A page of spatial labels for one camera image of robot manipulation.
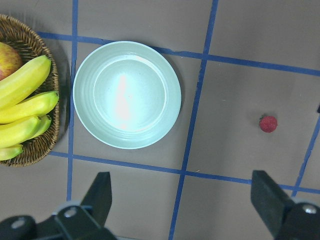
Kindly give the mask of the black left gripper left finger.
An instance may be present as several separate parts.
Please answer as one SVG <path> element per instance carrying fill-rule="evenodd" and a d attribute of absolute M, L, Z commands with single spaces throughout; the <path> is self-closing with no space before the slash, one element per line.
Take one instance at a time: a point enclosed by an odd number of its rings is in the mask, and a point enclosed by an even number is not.
<path fill-rule="evenodd" d="M 99 172 L 80 205 L 104 227 L 112 206 L 112 185 L 109 172 Z"/>

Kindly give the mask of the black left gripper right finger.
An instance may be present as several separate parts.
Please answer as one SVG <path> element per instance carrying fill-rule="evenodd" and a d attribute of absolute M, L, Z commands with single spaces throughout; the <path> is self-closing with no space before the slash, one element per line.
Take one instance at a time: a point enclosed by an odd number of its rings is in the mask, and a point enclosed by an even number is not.
<path fill-rule="evenodd" d="M 264 170 L 252 171 L 250 200 L 272 237 L 276 238 L 295 202 Z"/>

